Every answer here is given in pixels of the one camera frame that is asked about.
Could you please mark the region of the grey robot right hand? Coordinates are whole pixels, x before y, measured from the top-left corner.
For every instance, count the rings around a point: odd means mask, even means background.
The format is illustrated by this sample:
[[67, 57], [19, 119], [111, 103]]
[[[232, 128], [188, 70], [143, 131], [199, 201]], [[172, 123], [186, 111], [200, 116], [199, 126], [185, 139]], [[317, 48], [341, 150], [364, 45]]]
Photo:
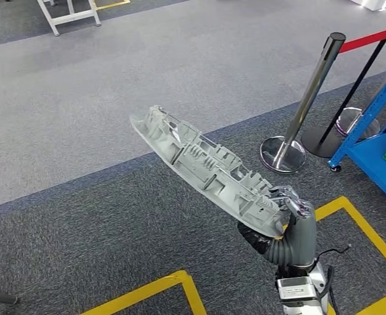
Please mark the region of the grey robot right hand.
[[271, 240], [265, 257], [278, 266], [310, 266], [315, 257], [317, 225], [314, 207], [291, 186], [271, 188], [271, 199], [290, 211], [289, 223], [279, 240]]

